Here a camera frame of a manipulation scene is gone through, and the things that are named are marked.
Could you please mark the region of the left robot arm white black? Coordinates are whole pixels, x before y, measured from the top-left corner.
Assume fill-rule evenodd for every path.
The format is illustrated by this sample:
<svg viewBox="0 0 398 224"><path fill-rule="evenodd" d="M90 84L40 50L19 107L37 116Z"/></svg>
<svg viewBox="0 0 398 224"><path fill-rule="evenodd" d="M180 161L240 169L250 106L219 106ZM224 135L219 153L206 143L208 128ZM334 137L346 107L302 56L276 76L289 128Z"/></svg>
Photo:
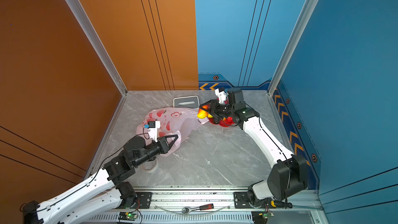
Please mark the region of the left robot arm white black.
<svg viewBox="0 0 398 224"><path fill-rule="evenodd" d="M138 196L126 179L134 175L141 164L168 153L177 140L178 135L173 134L146 144L144 137L134 136L124 144L118 156L83 182L47 201L25 204L23 223L79 223L112 208L137 206Z"/></svg>

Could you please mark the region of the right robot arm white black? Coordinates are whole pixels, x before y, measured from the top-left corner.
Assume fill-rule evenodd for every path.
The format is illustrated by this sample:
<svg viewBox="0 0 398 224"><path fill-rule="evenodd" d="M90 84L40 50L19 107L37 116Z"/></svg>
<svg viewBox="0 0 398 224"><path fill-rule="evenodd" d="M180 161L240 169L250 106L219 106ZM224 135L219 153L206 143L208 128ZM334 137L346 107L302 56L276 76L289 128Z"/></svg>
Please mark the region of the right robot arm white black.
<svg viewBox="0 0 398 224"><path fill-rule="evenodd" d="M220 104L210 100L200 105L199 118L209 117L214 123L232 119L231 125L239 126L264 153L271 166L266 180L249 186L247 198L253 207L266 204L273 199L277 207L290 207L288 198L308 187L308 164L302 155L295 155L266 128L260 114L244 101Z"/></svg>

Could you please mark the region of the pink printed plastic bag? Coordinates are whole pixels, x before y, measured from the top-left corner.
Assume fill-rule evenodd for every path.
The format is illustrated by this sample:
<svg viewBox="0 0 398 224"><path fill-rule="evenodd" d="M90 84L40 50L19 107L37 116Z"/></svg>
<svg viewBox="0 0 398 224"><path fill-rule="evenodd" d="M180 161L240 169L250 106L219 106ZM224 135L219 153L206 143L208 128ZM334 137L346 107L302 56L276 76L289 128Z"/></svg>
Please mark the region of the pink printed plastic bag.
<svg viewBox="0 0 398 224"><path fill-rule="evenodd" d="M162 155L167 157L175 152L182 142L189 139L192 131L196 131L199 127L209 122L207 118L198 118L197 114L198 110L191 108L167 107L153 110L144 118L142 123L138 125L136 133L147 133L147 129L144 128L144 125L146 125L148 121L158 121L160 122L158 137L177 134L178 139L171 150Z"/></svg>

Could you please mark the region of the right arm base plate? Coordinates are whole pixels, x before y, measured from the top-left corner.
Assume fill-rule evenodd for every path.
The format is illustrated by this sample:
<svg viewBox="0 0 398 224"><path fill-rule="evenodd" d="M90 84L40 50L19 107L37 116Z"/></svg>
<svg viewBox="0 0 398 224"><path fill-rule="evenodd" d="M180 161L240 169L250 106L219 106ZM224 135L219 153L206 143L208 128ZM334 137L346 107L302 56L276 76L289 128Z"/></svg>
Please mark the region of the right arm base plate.
<svg viewBox="0 0 398 224"><path fill-rule="evenodd" d="M259 200L250 191L234 192L233 197L235 208L275 208L271 205L272 198Z"/></svg>

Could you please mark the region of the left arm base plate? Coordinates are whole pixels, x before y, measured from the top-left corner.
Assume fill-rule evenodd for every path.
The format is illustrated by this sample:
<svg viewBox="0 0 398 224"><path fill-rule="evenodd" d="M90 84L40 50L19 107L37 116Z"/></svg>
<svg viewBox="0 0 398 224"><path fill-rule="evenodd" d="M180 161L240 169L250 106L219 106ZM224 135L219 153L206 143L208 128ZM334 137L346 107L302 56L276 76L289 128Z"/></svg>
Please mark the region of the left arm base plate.
<svg viewBox="0 0 398 224"><path fill-rule="evenodd" d="M152 202L153 193L150 191L136 192L135 196L128 198L123 207L126 209L149 209Z"/></svg>

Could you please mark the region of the red yellow mango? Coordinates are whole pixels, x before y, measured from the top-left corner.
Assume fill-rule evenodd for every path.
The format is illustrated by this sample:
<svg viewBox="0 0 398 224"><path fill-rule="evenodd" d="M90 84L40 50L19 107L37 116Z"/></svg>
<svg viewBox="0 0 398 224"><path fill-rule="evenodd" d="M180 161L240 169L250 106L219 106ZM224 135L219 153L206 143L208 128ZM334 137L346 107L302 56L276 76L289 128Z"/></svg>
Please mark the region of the red yellow mango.
<svg viewBox="0 0 398 224"><path fill-rule="evenodd" d="M198 114L197 114L197 117L199 119L205 119L205 118L207 118L207 116L208 116L208 112L207 111L199 109Z"/></svg>

